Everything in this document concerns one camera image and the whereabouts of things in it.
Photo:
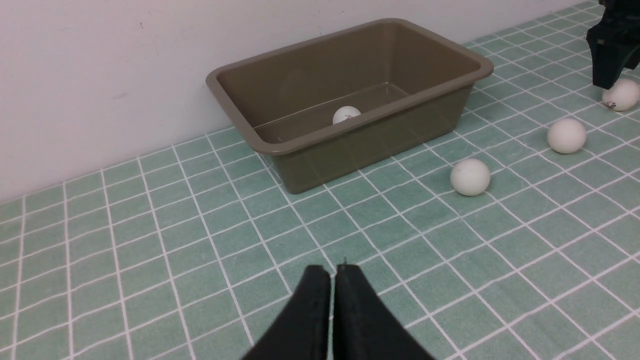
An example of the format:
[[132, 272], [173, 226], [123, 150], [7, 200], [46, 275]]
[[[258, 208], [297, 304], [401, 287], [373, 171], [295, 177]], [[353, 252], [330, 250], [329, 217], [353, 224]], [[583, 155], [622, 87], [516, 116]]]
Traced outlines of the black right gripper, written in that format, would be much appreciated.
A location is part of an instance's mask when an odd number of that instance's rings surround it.
[[604, 12], [586, 41], [592, 59], [592, 83], [609, 90], [622, 71], [638, 67], [639, 0], [599, 0]]

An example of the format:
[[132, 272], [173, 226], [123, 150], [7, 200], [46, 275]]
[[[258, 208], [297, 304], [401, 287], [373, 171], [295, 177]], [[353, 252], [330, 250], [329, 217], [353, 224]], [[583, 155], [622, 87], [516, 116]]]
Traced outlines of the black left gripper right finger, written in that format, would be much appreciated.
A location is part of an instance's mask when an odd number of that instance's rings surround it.
[[354, 264], [339, 264], [334, 278], [335, 360], [432, 360], [394, 317]]

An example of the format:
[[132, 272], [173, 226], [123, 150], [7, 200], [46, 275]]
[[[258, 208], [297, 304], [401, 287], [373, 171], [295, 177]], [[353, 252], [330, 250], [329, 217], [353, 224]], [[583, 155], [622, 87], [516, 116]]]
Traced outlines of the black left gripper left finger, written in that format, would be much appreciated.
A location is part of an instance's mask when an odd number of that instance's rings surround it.
[[291, 298], [244, 360], [326, 360], [331, 282], [320, 265], [308, 265]]

